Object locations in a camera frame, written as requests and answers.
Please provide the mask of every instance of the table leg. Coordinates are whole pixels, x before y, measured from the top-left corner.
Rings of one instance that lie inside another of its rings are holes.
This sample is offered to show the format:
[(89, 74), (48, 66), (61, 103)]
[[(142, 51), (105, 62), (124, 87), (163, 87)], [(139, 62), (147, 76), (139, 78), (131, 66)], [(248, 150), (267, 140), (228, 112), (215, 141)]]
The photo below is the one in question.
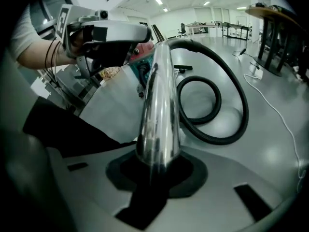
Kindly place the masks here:
[(276, 54), (275, 51), (277, 50), (279, 26), (280, 26), (280, 22), (274, 21), (274, 29), (272, 31), (271, 46), (270, 46), (269, 54), (268, 54), (268, 57), (267, 57), (267, 60), (264, 66), (264, 68), (267, 70), (269, 69), (269, 66), (270, 66), (270, 63), (272, 61), (274, 54)]
[(268, 28), (268, 19), (264, 18), (262, 42), (261, 42), (260, 52), (259, 52), (259, 56), (258, 56), (259, 59), (262, 59), (262, 56), (263, 56), (263, 53), (264, 53), (265, 43), (266, 43), (266, 39), (267, 39), (267, 28)]
[(290, 32), (288, 32), (288, 35), (286, 36), (285, 43), (284, 43), (283, 54), (282, 54), (280, 63), (278, 65), (278, 67), (277, 67), (277, 72), (280, 72), (282, 67), (283, 67), (283, 64), (284, 64), (284, 61), (285, 61), (285, 57), (286, 57), (286, 54), (288, 52), (289, 42), (290, 42), (291, 36), (292, 36), (292, 34)]

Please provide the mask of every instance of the black desk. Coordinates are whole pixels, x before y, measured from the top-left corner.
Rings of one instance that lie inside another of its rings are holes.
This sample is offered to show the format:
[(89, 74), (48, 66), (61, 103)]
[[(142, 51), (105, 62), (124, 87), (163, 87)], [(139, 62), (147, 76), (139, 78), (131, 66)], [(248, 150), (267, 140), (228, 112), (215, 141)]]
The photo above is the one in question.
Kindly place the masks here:
[[(269, 9), (269, 8), (251, 7), (250, 9), (246, 10), (246, 13), (264, 20), (261, 48), (259, 51), (259, 55), (256, 58), (254, 58), (254, 60), (258, 64), (260, 64), (262, 67), (264, 67), (266, 70), (273, 73), (274, 75), (281, 76), (280, 71), (283, 67), (283, 64), (284, 64), (284, 61), (287, 55), (288, 44), (289, 44), (289, 41), (292, 35), (291, 31), (294, 29), (300, 29), (300, 26), (298, 25), (297, 22), (295, 22), (289, 16), (281, 12)], [(272, 21), (274, 23), (274, 27), (272, 30), (272, 38), (271, 38), (271, 46), (270, 46), (269, 54), (268, 54), (266, 61), (264, 61), (262, 60), (262, 57), (263, 57), (264, 48), (265, 48), (266, 39), (267, 39), (267, 28), (268, 28), (269, 21)], [(276, 67), (274, 65), (271, 65), (271, 61), (276, 54), (279, 30), (283, 26), (285, 26), (289, 30), (287, 30), (288, 34), (285, 39), (282, 57), (280, 59), (278, 66)]]
[[(227, 35), (225, 35), (223, 33), (224, 31), (224, 27), (227, 28)], [(234, 36), (229, 36), (228, 35), (228, 29), (229, 28), (234, 28), (234, 29), (240, 29), (240, 37), (234, 37)], [(246, 34), (246, 39), (242, 38), (241, 35), (242, 35), (242, 30), (246, 30), (247, 31), (247, 34)], [(242, 25), (237, 25), (237, 24), (232, 24), (232, 23), (229, 23), (229, 22), (224, 22), (222, 23), (222, 37), (227, 37), (227, 38), (234, 38), (234, 39), (241, 39), (241, 40), (248, 40), (248, 33), (250, 31), (250, 28), (249, 27), (245, 27), (245, 26), (242, 26)]]

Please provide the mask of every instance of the round wooden table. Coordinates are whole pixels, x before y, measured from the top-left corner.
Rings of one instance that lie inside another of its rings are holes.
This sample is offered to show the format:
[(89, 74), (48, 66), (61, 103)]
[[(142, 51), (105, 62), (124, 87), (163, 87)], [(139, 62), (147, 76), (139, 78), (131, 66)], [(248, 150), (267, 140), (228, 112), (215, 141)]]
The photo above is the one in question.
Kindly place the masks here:
[[(258, 57), (254, 58), (254, 60), (258, 64), (263, 66), (269, 72), (271, 72), (271, 73), (273, 73), (277, 76), (281, 76), (280, 71), (283, 67), (285, 57), (287, 55), (288, 44), (289, 44), (289, 41), (290, 41), (291, 35), (292, 35), (291, 29), (293, 29), (295, 27), (301, 28), (300, 25), (294, 19), (287, 16), (286, 14), (279, 12), (279, 11), (275, 11), (275, 10), (270, 9), (270, 8), (250, 7), (249, 9), (246, 10), (246, 13), (264, 20), (261, 48), (260, 48)], [(270, 46), (270, 50), (269, 50), (269, 55), (268, 55), (266, 61), (264, 61), (264, 60), (262, 60), (262, 57), (263, 57), (264, 48), (265, 48), (265, 44), (266, 44), (266, 40), (267, 40), (267, 28), (268, 28), (268, 22), (269, 21), (271, 21), (274, 24), (274, 27), (273, 27), (273, 30), (272, 30), (272, 38), (271, 38), (271, 46)], [(284, 50), (283, 50), (281, 60), (278, 64), (278, 66), (275, 67), (275, 66), (271, 65), (271, 61), (272, 61), (274, 55), (276, 54), (278, 34), (279, 34), (279, 30), (281, 29), (282, 26), (285, 26), (285, 28), (286, 29), (288, 28), (289, 30), (288, 30), (288, 33), (287, 33), (287, 36), (286, 36), (286, 39), (285, 39)]]

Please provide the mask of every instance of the white shirt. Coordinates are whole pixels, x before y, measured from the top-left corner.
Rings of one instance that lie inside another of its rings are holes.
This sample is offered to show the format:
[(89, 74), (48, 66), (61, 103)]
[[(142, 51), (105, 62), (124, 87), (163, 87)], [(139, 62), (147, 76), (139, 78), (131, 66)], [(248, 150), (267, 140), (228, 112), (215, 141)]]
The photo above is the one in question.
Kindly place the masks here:
[(41, 40), (35, 31), (29, 6), (15, 26), (0, 67), (0, 129), (22, 131), (38, 96), (18, 71), (17, 58), (33, 42)]

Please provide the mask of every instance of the white sleeve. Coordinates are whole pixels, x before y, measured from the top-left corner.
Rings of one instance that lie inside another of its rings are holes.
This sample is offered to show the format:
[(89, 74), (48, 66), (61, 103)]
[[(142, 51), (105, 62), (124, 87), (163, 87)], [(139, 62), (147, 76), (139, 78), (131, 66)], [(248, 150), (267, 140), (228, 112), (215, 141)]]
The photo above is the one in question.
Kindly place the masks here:
[(41, 38), (31, 23), (28, 5), (15, 26), (9, 44), (9, 51), (14, 60), (16, 60), (33, 42), (39, 40), (41, 40)]

